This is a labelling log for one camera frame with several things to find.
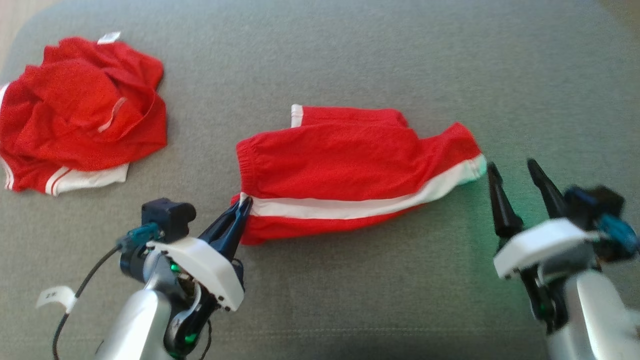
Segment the gray fabric surface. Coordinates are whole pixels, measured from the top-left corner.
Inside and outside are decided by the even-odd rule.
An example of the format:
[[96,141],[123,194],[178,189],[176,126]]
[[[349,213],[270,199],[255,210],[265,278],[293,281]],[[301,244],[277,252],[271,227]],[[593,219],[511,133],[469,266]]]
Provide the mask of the gray fabric surface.
[[[239,189],[236,142],[287,127],[294,102],[397,108],[421,136],[460,121],[528,224],[545,218],[533,156],[560,187],[626,195],[640,226],[640,44],[597,1],[67,1],[22,29],[0,81],[46,44],[110,31],[164,62],[169,145],[124,184],[0,192],[1,359],[50,357],[62,310],[36,311],[36,297],[76,288],[145,201],[192,202],[199,233]],[[376,227],[243,247],[246,300],[213,316],[208,359],[544,359],[495,248],[486,179]],[[639,270],[607,269],[631,306]],[[91,358],[139,287],[108,262],[67,322],[62,359]]]

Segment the wooden floor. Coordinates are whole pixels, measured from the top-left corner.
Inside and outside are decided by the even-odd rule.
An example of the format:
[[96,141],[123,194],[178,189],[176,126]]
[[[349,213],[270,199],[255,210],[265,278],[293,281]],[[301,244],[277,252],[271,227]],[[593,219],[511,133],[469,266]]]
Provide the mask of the wooden floor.
[[60,0],[0,0],[0,69],[11,42],[22,25],[35,13]]

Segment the robotic arm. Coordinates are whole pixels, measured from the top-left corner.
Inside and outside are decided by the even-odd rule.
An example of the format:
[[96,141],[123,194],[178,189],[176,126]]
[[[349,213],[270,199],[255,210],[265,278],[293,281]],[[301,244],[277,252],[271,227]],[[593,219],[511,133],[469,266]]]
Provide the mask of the robotic arm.
[[251,205],[251,198],[235,203],[193,238],[187,236],[196,215],[191,204],[144,204],[142,226],[119,243],[122,272],[145,286],[129,298],[95,359],[184,359],[207,323],[211,335],[214,311],[237,310],[244,284],[234,255]]
[[574,186],[562,195],[535,160],[527,165],[550,217],[527,230],[497,167],[488,167],[500,238],[493,259],[498,276],[520,276],[535,319],[547,327],[550,359],[640,359],[639,313],[625,308],[600,268],[601,262],[636,258],[640,249],[635,232],[620,219],[624,198],[604,186]]

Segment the folded red shorts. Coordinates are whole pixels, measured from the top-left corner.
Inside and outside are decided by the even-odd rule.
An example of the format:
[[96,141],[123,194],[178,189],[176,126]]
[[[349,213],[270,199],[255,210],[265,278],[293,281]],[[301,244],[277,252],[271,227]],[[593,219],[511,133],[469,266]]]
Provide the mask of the folded red shorts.
[[245,245],[377,224],[486,172],[459,123],[420,139],[397,110],[294,105],[291,126],[237,145]]
[[124,181],[166,145],[162,63],[123,42],[66,38],[0,86],[5,188],[57,195]]

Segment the clothing tag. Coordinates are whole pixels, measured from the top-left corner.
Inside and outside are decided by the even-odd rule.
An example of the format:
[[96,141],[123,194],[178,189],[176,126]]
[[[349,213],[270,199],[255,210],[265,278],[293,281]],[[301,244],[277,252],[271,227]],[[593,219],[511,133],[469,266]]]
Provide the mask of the clothing tag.
[[50,302],[59,302],[65,306],[67,314],[69,314],[74,308],[76,300],[76,294],[68,286],[56,286],[40,293],[36,302],[36,309]]
[[121,33],[120,31],[116,31],[114,33],[105,34],[103,37],[98,39],[98,45],[111,44],[112,42],[120,38],[120,33]]

